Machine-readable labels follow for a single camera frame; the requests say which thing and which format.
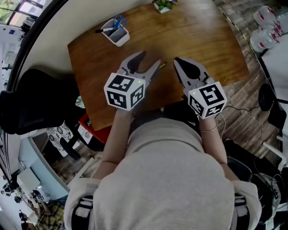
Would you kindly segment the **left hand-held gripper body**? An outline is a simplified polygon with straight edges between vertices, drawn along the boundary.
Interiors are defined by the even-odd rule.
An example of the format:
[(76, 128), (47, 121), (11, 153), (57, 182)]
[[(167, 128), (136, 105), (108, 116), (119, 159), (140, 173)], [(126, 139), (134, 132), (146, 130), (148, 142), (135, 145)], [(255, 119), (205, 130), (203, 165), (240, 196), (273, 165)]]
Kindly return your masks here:
[(145, 73), (129, 73), (120, 68), (111, 73), (105, 86), (104, 93), (108, 105), (131, 111), (145, 97)]

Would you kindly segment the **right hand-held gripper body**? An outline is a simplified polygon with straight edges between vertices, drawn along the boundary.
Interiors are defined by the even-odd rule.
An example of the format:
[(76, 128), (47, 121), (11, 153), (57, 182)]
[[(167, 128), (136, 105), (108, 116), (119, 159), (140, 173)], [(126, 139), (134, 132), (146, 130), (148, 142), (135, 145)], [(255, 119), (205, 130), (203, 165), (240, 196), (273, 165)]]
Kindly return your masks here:
[(201, 119), (221, 113), (227, 97), (219, 81), (194, 88), (186, 93), (188, 105)]

